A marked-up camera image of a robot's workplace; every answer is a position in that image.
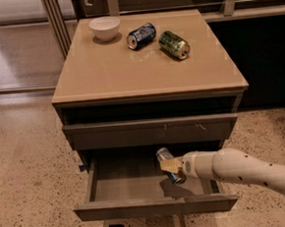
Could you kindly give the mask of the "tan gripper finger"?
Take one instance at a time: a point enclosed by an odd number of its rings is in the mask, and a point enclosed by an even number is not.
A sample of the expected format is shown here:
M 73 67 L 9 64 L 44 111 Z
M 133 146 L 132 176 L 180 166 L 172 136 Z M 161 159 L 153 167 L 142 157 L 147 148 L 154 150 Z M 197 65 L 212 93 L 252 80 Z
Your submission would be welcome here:
M 160 161 L 160 169 L 166 172 L 172 172 L 175 174 L 182 173 L 182 158 L 181 157 L 173 157 L 167 160 Z

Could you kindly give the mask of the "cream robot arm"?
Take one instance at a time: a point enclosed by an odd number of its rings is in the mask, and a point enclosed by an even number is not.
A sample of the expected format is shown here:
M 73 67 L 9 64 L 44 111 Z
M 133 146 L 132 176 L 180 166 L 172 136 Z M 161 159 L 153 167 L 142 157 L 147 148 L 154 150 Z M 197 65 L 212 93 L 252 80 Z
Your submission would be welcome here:
M 253 184 L 285 195 L 285 165 L 265 162 L 236 148 L 194 151 L 160 160 L 160 169 L 218 182 Z

